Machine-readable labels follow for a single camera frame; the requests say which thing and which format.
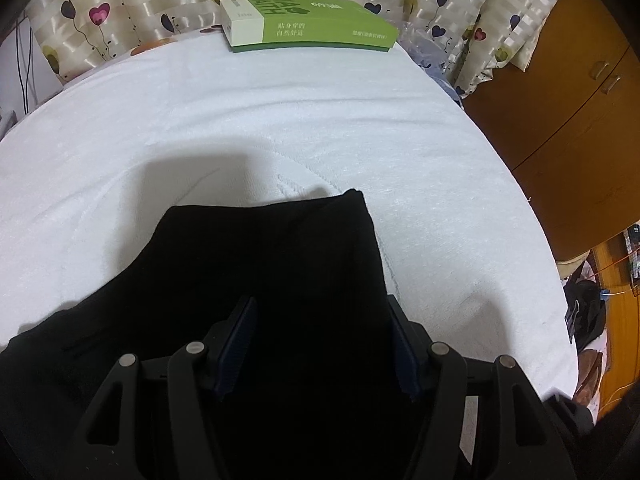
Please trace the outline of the black pants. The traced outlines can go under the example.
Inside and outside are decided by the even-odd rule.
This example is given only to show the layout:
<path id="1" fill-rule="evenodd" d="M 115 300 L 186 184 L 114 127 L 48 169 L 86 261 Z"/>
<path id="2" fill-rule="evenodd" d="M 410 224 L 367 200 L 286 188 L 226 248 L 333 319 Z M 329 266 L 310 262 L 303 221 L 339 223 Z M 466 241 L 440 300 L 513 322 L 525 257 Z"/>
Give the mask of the black pants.
<path id="1" fill-rule="evenodd" d="M 142 252 L 1 355 L 1 474 L 52 479 L 117 360 L 168 358 L 236 309 L 204 380 L 221 479 L 408 479 L 420 430 L 363 195 L 177 206 Z"/>

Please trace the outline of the white towel table cover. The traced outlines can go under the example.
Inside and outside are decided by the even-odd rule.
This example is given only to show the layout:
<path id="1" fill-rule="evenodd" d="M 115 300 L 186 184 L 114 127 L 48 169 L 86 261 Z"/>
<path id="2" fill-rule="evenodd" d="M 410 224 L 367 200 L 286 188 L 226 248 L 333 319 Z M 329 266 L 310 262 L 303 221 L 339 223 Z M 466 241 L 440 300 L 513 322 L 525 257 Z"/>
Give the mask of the white towel table cover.
<path id="1" fill-rule="evenodd" d="M 175 205 L 364 195 L 388 289 L 460 353 L 572 393 L 544 231 L 480 129 L 401 48 L 232 52 L 191 34 L 78 77 L 1 143 L 1 337 L 76 304 Z"/>

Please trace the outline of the green and white box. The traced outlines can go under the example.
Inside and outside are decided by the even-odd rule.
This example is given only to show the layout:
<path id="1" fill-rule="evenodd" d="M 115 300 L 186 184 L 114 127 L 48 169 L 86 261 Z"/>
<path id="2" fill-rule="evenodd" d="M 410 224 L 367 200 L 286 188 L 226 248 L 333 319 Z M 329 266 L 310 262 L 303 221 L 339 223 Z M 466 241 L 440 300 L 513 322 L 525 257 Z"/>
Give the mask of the green and white box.
<path id="1" fill-rule="evenodd" d="M 387 51 L 397 28 L 349 0 L 221 0 L 232 51 L 338 47 Z"/>

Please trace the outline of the black clothes pile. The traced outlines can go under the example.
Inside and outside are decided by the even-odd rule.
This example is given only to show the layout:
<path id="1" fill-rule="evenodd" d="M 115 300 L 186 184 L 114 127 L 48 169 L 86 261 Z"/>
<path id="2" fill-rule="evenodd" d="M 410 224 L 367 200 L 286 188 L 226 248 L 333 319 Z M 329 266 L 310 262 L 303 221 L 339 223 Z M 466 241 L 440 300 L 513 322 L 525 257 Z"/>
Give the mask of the black clothes pile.
<path id="1" fill-rule="evenodd" d="M 568 278 L 563 290 L 567 302 L 564 321 L 577 353 L 602 335 L 606 323 L 606 303 L 597 282 L 582 276 L 580 266 Z"/>

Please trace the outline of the orange wooden wardrobe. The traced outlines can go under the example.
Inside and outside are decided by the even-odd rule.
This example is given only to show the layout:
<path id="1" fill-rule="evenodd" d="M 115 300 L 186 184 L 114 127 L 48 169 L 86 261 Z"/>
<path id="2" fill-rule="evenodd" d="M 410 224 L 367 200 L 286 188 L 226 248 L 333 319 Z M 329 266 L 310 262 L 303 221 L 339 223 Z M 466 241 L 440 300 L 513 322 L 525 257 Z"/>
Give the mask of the orange wooden wardrobe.
<path id="1" fill-rule="evenodd" d="M 639 219 L 639 59 L 601 0 L 559 0 L 527 70 L 465 107 L 530 199 L 555 260 L 591 252 L 613 297 L 600 411 L 639 375 L 639 298 L 623 232 Z"/>

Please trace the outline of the blue cloth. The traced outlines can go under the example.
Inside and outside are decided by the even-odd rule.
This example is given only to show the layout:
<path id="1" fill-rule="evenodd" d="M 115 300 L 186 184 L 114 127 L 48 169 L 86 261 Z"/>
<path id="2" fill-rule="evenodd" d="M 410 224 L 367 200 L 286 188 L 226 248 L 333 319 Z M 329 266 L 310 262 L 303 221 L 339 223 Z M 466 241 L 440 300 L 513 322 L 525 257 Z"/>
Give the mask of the blue cloth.
<path id="1" fill-rule="evenodd" d="M 407 27 L 401 36 L 401 45 L 413 63 L 444 90 L 458 107 L 463 107 L 462 96 L 450 84 L 446 76 L 447 55 L 427 32 L 415 27 Z"/>

